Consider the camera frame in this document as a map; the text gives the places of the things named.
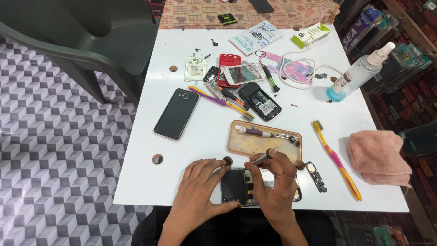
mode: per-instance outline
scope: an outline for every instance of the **spray bottle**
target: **spray bottle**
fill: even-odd
[[[328,88],[326,95],[334,102],[345,99],[381,70],[382,62],[394,48],[395,44],[388,42],[372,54],[362,56]]]

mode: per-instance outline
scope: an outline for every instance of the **red phone frame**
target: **red phone frame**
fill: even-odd
[[[222,66],[237,66],[241,65],[241,56],[238,55],[232,55],[232,54],[220,54],[219,60],[218,60],[218,79],[217,84],[221,87],[227,87],[227,88],[238,88],[240,87],[240,84],[237,85],[231,85],[227,81],[220,80],[220,74],[221,74],[221,67]],[[240,82],[240,72],[241,68],[238,68],[238,82]]]

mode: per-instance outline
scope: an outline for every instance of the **checkered tablecloth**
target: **checkered tablecloth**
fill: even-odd
[[[331,24],[340,13],[339,5],[332,0],[268,0],[275,9],[259,14],[249,0],[166,0],[160,29],[247,29],[264,20],[277,28],[308,27],[318,22]],[[238,21],[223,26],[217,18],[231,13]]]

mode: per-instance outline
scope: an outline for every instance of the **toothbrush bristles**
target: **toothbrush bristles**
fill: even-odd
[[[323,130],[323,126],[322,126],[322,124],[320,123],[320,121],[316,120],[316,122],[317,122],[317,124],[319,124],[320,129]]]
[[[244,116],[244,118],[248,119],[249,121],[253,120],[253,117],[250,116],[248,113],[244,113],[243,116]]]

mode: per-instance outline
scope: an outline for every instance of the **white cable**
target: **white cable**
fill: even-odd
[[[330,69],[336,71],[337,73],[339,73],[340,75],[343,74],[342,72],[338,71],[336,68],[331,67],[331,66],[329,66],[329,65],[325,65],[325,64],[324,64],[324,65],[320,65],[318,68],[315,68],[315,67],[316,67],[316,61],[313,60],[313,59],[310,59],[310,58],[301,58],[301,59],[297,59],[297,60],[292,60],[292,61],[290,61],[290,62],[288,62],[288,63],[284,63],[284,62],[285,62],[285,55],[290,54],[290,53],[301,53],[301,52],[307,51],[307,50],[309,50],[310,48],[312,48],[314,45],[315,45],[315,44],[311,44],[311,45],[309,45],[308,47],[306,47],[306,48],[304,48],[304,49],[302,49],[302,50],[300,50],[300,51],[289,51],[289,52],[286,52],[286,53],[284,53],[284,54],[282,55],[281,67],[279,68],[279,79],[280,79],[284,84],[286,84],[286,85],[288,85],[288,86],[290,86],[290,87],[296,88],[296,89],[300,89],[300,90],[308,89],[308,88],[310,88],[310,87],[312,86],[313,81],[314,81],[314,76],[315,76],[315,74],[317,73],[317,70],[319,70],[319,68],[321,68],[321,67],[327,67],[327,68],[330,68]],[[290,63],[294,63],[294,62],[298,62],[298,61],[306,61],[306,62],[308,62],[309,65],[311,65],[309,61],[312,61],[312,62],[314,63],[314,68],[315,68],[315,69],[314,69],[312,75],[311,75],[311,76],[310,76],[306,81],[297,81],[297,80],[291,78],[291,77],[290,77],[290,76],[285,72],[285,70],[284,70],[284,67],[287,66],[288,64],[290,64]],[[292,85],[292,84],[289,84],[288,82],[286,82],[286,81],[282,78],[282,76],[281,76],[281,73],[282,73],[282,72],[285,74],[285,76],[286,76],[289,80],[291,80],[291,81],[293,81],[293,82],[295,82],[295,83],[298,83],[298,84],[306,84],[306,83],[310,82],[310,84],[309,84],[307,87],[296,87],[296,86],[294,86],[294,85]]]

